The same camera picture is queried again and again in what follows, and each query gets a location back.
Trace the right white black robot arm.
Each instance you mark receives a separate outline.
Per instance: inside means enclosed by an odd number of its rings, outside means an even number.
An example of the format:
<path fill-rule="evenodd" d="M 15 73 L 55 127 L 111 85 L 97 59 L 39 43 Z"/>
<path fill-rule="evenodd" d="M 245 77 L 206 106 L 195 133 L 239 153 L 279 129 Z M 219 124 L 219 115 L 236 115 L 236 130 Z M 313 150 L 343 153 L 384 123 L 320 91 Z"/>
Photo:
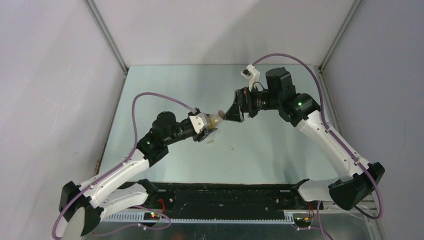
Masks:
<path fill-rule="evenodd" d="M 245 114 L 254 118 L 259 111 L 278 111 L 287 123 L 310 138 L 327 158 L 337 177 L 327 180 L 304 179 L 291 189 L 291 204 L 304 209 L 313 201 L 331 201 L 351 210 L 375 191 L 385 169 L 358 154 L 326 121 L 321 106 L 307 93 L 298 93 L 289 71 L 277 67 L 265 73 L 267 87 L 258 90 L 260 72 L 248 65 L 241 75 L 249 83 L 234 92 L 234 100 L 224 120 L 242 123 Z"/>

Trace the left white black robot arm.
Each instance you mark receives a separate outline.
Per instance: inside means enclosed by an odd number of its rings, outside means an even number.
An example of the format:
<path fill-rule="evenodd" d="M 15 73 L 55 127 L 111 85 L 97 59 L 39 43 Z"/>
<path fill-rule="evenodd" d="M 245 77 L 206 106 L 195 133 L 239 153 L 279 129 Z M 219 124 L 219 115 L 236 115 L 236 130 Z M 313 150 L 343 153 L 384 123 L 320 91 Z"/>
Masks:
<path fill-rule="evenodd" d="M 55 240 L 79 240 L 92 232 L 110 215 L 130 207 L 153 208 L 158 202 L 157 188 L 147 179 L 125 189 L 119 187 L 131 177 L 148 170 L 168 154 L 168 146 L 187 138 L 202 142 L 218 129 L 224 113 L 204 113 L 198 108 L 177 121 L 170 111 L 159 113 L 152 127 L 121 161 L 107 171 L 76 184 L 66 183 L 61 190 L 59 217 L 67 222 L 62 236 L 52 231 Z"/>

